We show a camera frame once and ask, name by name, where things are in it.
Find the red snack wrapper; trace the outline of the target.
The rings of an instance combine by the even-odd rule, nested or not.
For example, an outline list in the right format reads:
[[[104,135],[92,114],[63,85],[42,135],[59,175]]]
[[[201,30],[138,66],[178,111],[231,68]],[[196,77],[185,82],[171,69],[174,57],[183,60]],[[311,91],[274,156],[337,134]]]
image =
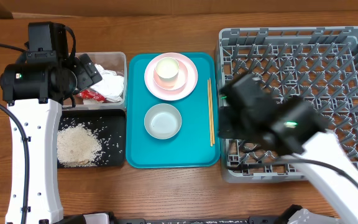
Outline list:
[[[97,102],[104,102],[106,100],[103,95],[92,90],[83,90],[79,92],[78,96],[84,100],[95,100]]]

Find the white napkin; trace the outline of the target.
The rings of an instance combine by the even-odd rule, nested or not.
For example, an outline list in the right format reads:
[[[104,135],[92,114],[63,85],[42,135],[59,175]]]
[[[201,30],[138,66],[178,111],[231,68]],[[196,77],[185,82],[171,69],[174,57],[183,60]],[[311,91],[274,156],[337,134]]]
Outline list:
[[[102,80],[94,84],[91,89],[101,94],[110,102],[122,101],[124,91],[124,77],[115,71],[106,70],[101,65],[95,64],[96,69],[102,76]]]

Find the white rice pile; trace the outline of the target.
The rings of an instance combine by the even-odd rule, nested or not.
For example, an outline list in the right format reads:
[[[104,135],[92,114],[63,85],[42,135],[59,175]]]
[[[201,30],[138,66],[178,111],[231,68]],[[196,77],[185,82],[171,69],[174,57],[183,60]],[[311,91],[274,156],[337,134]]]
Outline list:
[[[121,166],[123,147],[122,134],[109,132],[107,126],[66,124],[58,131],[57,159],[62,167]]]

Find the grey bowl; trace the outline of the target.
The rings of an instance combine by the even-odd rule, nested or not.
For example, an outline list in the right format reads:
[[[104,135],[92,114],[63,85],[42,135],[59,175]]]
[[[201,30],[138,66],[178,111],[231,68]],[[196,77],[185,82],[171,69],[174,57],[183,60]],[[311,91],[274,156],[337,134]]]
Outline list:
[[[152,106],[145,114],[145,130],[155,139],[166,140],[174,137],[181,129],[180,112],[167,103]]]

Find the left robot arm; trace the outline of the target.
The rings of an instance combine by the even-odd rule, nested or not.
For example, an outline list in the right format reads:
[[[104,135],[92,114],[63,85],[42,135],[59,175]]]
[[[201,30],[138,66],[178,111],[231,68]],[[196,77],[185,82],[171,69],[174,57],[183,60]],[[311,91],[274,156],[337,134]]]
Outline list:
[[[88,54],[31,52],[0,78],[10,113],[12,186],[6,223],[63,220],[57,180],[57,133],[65,99],[102,79]]]

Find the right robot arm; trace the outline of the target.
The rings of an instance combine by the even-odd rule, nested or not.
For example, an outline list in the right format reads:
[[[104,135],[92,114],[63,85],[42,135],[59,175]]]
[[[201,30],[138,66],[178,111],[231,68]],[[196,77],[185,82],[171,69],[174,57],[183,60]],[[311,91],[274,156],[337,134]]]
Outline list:
[[[344,153],[311,103],[293,96],[278,104],[260,79],[245,73],[225,84],[219,94],[218,136],[273,151],[271,166],[291,165],[331,204],[343,223],[358,223],[358,170]]]

